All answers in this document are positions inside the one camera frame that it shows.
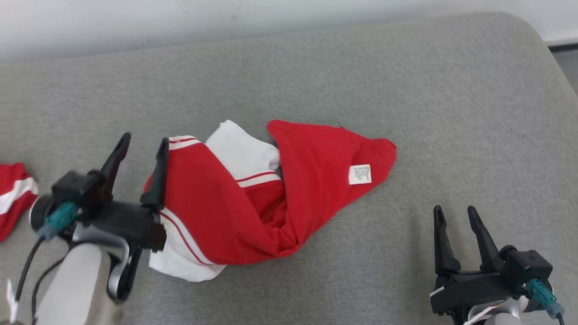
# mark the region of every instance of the red fabric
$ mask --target red fabric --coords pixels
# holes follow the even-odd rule
[[[29,177],[24,164],[21,162],[14,165],[0,165],[0,195],[2,195],[0,201],[0,242],[8,237],[20,215],[28,210],[36,200],[34,189],[19,191],[14,188],[18,180],[25,180]],[[12,191],[14,193],[21,192],[21,195],[10,195]]]
[[[216,264],[295,253],[347,204],[383,182],[396,158],[387,139],[344,128],[274,120],[284,180],[241,188],[202,143],[169,152],[166,208]],[[349,185],[351,165],[370,164],[372,183]]]

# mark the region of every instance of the white wall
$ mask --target white wall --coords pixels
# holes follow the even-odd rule
[[[0,62],[502,11],[578,42],[578,0],[0,0]]]

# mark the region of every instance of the teal connector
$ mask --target teal connector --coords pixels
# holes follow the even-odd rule
[[[564,315],[564,307],[556,302],[556,296],[554,296],[540,280],[530,280],[526,290],[532,298],[544,306],[546,312],[548,312],[548,315],[550,315],[552,319],[557,318],[558,314],[560,314],[560,316]]]
[[[54,238],[62,229],[73,223],[76,219],[78,208],[72,202],[64,202],[46,219],[45,224],[38,230],[38,236],[44,237],[45,241]]]

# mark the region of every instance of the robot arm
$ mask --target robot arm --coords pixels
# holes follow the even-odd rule
[[[442,207],[436,206],[433,214],[438,278],[429,296],[434,313],[451,316],[455,325],[484,321],[486,325],[514,325],[522,324],[521,312],[544,310],[546,306],[552,318],[562,318],[564,309],[555,302],[548,282],[552,265],[538,252],[519,252],[511,245],[498,251],[476,208],[470,206],[468,217],[477,237],[481,265],[480,271],[461,271],[447,237]],[[533,283],[544,284],[543,296],[529,290]]]
[[[164,248],[166,232],[158,213],[164,208],[168,139],[161,142],[149,188],[138,204],[112,196],[130,139],[129,133],[123,135],[100,171],[68,172],[32,207],[35,231],[43,231],[63,204],[77,207],[75,221],[58,231],[71,249],[34,315],[35,324],[119,324],[120,305],[130,295],[142,250]]]

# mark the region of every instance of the white fabric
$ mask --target white fabric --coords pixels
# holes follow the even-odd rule
[[[221,123],[205,144],[236,180],[279,168],[275,146],[253,138],[230,120]]]
[[[32,177],[15,181],[12,191],[0,195],[0,215],[8,213],[12,203],[28,191],[32,194],[38,194],[38,185]]]
[[[169,140],[170,150],[199,143],[190,135]],[[279,150],[253,138],[232,121],[221,123],[207,140],[206,146],[239,181],[240,187],[280,179],[274,173],[279,168]],[[184,224],[169,209],[161,212],[161,223],[166,229],[165,248],[151,253],[151,268],[190,282],[200,282],[213,279],[226,267],[214,264],[204,256]]]

